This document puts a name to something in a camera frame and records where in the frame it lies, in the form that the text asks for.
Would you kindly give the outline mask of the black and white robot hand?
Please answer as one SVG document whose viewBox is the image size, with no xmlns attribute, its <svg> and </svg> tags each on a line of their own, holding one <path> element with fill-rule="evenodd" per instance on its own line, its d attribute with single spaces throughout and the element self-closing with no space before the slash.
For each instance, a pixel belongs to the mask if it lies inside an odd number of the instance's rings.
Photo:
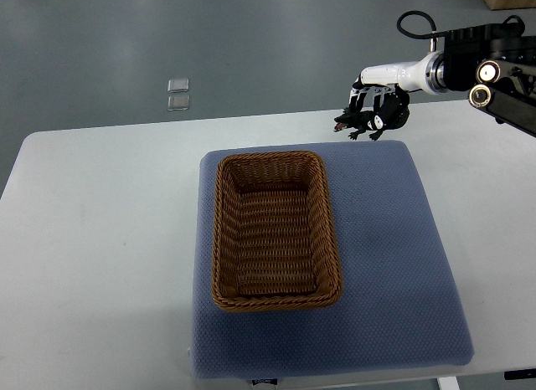
<svg viewBox="0 0 536 390">
<path fill-rule="evenodd" d="M 434 95 L 444 89 L 443 69 L 443 63 L 433 58 L 368 67 L 352 85 L 348 113 L 363 116 L 365 97 L 372 93 L 373 115 L 366 126 L 372 131 L 393 128 L 408 110 L 411 92 L 422 90 Z"/>
</svg>

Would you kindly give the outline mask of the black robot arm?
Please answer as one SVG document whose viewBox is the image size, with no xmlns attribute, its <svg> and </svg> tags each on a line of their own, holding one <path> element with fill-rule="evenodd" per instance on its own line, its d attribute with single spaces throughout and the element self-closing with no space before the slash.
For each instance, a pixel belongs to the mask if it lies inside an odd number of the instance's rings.
<svg viewBox="0 0 536 390">
<path fill-rule="evenodd" d="M 425 82 L 435 90 L 466 92 L 470 105 L 531 136 L 535 135 L 535 37 L 517 15 L 446 31 L 412 10 L 397 20 L 403 35 L 430 41 Z"/>
</svg>

